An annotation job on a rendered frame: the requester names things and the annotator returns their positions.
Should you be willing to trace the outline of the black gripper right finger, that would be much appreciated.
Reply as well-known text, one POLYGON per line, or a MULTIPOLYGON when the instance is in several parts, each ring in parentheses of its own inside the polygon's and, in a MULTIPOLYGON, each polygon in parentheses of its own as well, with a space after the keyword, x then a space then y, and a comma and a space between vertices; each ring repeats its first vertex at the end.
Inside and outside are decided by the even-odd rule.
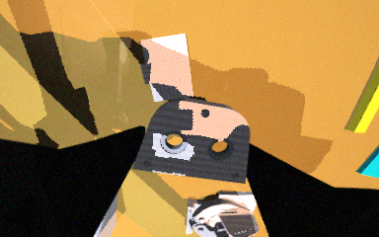
POLYGON ((332 187, 251 143, 246 177, 268 237, 351 237, 379 215, 379 190, 332 187))

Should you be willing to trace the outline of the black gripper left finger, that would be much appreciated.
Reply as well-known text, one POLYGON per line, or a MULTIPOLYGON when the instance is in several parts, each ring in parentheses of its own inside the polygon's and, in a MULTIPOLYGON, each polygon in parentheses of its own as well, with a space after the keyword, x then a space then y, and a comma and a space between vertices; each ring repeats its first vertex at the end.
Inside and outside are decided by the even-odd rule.
POLYGON ((94 237, 144 135, 137 126, 61 149, 0 139, 0 188, 35 198, 48 237, 94 237))

